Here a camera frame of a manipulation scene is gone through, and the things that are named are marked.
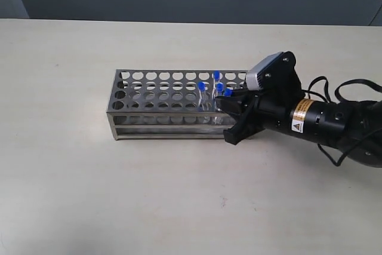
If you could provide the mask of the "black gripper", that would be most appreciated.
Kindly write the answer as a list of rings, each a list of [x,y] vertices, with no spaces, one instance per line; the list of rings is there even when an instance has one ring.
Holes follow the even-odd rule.
[[[295,71],[295,55],[286,51],[260,74],[258,91],[230,90],[215,98],[215,106],[236,124],[223,131],[231,145],[265,130],[290,131],[291,111],[302,99],[300,79]]]

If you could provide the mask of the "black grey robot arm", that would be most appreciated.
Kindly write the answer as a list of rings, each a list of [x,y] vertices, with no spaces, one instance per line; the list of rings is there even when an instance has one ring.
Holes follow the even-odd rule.
[[[235,120],[224,130],[226,142],[236,145],[263,130],[273,130],[339,150],[334,159],[339,167],[345,158],[381,167],[381,102],[351,101],[335,89],[331,100],[328,85],[320,100],[312,100],[311,89],[302,89],[295,71],[296,58],[290,52],[271,54],[249,70],[244,86],[215,99],[216,107]]]

